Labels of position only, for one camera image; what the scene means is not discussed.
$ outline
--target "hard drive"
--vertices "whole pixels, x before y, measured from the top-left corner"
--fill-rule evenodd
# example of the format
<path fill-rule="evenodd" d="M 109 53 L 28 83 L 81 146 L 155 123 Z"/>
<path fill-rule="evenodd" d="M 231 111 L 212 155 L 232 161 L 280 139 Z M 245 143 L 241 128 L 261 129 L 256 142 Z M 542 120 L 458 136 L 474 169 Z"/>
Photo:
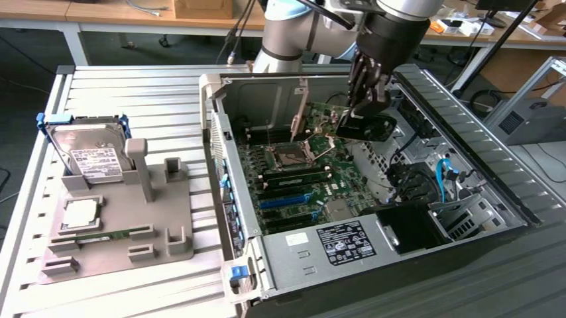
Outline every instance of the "hard drive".
<path fill-rule="evenodd" d="M 121 181 L 121 172 L 133 169 L 124 152 L 129 137 L 125 116 L 53 115 L 41 130 L 55 145 L 67 173 L 83 175 L 89 184 Z"/>

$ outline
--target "blue pcie slot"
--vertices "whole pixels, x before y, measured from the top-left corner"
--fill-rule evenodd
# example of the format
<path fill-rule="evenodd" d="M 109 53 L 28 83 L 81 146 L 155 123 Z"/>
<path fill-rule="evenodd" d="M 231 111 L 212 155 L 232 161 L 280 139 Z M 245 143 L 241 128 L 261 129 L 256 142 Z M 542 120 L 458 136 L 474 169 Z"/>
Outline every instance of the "blue pcie slot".
<path fill-rule="evenodd" d="M 271 209 L 275 207 L 285 207 L 288 205 L 295 205 L 295 204 L 304 204 L 308 202 L 308 200 L 311 200 L 311 193 L 307 194 L 301 194 L 301 195 L 295 195 L 292 197 L 285 197 L 283 199 L 277 199 L 273 201 L 265 201 L 265 202 L 260 202 L 259 203 L 259 208 L 260 209 Z"/>

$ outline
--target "motherboard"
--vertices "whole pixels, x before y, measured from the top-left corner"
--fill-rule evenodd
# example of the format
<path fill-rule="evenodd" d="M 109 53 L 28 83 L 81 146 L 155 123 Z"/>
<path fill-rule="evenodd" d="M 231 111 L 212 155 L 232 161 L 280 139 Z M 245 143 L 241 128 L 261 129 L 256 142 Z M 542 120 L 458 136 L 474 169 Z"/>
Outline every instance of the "motherboard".
<path fill-rule="evenodd" d="M 376 204 L 352 162 L 350 141 L 335 135 L 346 107 L 308 103 L 301 133 L 247 131 L 237 151 L 264 234 L 340 221 Z"/>

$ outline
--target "floor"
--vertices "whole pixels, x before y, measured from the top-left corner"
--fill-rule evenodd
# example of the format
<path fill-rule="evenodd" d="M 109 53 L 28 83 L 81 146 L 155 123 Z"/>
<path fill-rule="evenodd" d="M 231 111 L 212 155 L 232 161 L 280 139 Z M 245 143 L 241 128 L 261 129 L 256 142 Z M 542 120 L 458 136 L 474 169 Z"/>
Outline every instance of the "floor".
<path fill-rule="evenodd" d="M 220 37 L 171 35 L 168 36 L 171 47 L 163 48 L 157 42 L 160 34 L 128 34 L 127 39 L 133 42 L 136 48 L 125 49 L 120 47 L 115 33 L 84 32 L 83 35 L 92 65 L 215 64 L 224 43 Z M 0 36 L 51 71 L 55 72 L 57 65 L 72 64 L 71 53 L 60 32 L 17 31 L 2 28 Z M 252 60 L 259 48 L 259 38 L 245 39 L 240 50 L 243 58 L 237 58 L 235 63 L 241 64 L 245 60 Z M 422 68 L 430 69 L 442 81 L 452 68 L 446 59 L 448 49 L 438 48 L 432 62 L 412 61 Z M 430 56 L 431 53 L 423 50 L 423 55 Z M 303 56 L 304 63 L 311 63 L 312 60 L 312 54 Z M 460 68 L 456 68 L 450 80 L 459 71 Z M 0 167 L 12 173 L 0 199 L 20 190 L 37 134 L 35 117 L 43 111 L 48 98 L 47 94 L 6 83 L 1 78 L 49 91 L 53 75 L 0 41 Z M 492 88 L 491 84 L 483 78 L 478 78 L 464 98 L 471 92 L 484 88 Z M 0 225 L 9 223 L 14 202 L 16 198 L 12 198 L 0 203 Z"/>

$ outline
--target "warning label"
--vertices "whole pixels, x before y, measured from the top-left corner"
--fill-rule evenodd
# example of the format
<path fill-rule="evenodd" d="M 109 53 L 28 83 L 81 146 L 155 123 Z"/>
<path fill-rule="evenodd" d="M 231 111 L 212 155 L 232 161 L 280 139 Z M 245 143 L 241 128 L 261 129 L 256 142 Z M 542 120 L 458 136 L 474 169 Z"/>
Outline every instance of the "warning label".
<path fill-rule="evenodd" d="M 376 255 L 359 221 L 316 230 L 330 264 L 338 266 Z"/>
<path fill-rule="evenodd" d="M 87 180 L 121 175 L 113 148 L 71 150 L 71 155 Z"/>

